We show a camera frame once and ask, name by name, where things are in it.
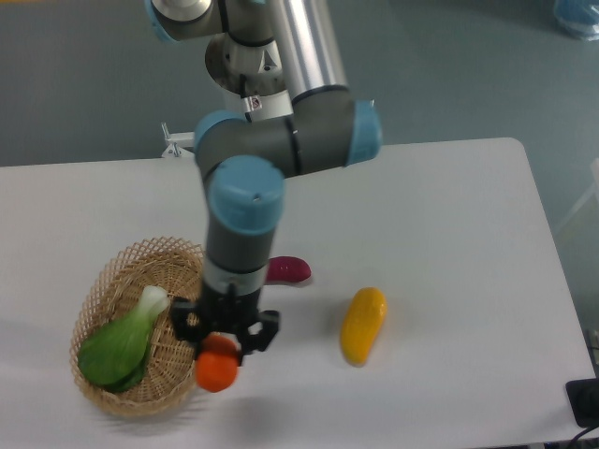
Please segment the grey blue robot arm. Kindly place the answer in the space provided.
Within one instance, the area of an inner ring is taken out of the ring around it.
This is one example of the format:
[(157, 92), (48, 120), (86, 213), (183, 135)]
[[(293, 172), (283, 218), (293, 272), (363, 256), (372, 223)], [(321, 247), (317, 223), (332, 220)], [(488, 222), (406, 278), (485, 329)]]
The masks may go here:
[(279, 329), (261, 311), (285, 180), (373, 159), (382, 145), (374, 105), (353, 99), (324, 1), (149, 1), (156, 34), (169, 42), (206, 36), (206, 65), (240, 98), (194, 132), (208, 208), (200, 295), (175, 298), (177, 339), (197, 354), (215, 332), (233, 335), (243, 359), (265, 351)]

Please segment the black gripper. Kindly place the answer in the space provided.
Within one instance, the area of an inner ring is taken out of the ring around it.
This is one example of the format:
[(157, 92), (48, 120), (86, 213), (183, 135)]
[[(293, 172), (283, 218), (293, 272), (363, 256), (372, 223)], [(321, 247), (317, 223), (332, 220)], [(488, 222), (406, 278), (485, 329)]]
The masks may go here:
[(202, 342), (212, 332), (236, 336), (239, 365), (254, 352), (265, 352), (279, 332), (281, 314), (275, 310), (258, 310), (261, 290), (239, 295), (234, 284), (224, 293), (206, 282), (202, 284), (199, 305), (183, 297), (172, 300), (169, 317), (177, 340), (185, 341), (195, 354), (202, 352)]

